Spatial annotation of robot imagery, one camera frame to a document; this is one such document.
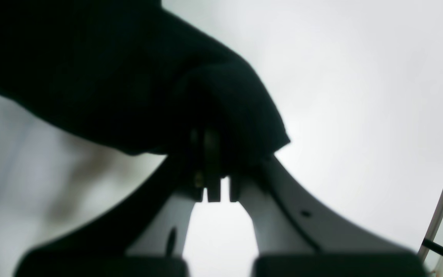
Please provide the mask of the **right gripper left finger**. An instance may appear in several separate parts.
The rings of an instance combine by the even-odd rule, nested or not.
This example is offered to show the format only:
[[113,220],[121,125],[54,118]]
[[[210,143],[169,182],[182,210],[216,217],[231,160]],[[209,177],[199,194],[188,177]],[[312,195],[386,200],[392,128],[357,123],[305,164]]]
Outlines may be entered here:
[[85,226],[35,247],[16,277],[187,277],[182,259],[192,210],[220,201],[220,137],[194,130],[121,203]]

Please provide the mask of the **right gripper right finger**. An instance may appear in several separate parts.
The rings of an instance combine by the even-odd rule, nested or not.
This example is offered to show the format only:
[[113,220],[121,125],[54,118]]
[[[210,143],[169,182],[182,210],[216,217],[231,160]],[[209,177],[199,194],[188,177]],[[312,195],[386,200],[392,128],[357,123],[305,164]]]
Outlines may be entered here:
[[230,175],[230,200],[252,220],[252,277],[425,277],[412,251],[343,218],[272,156]]

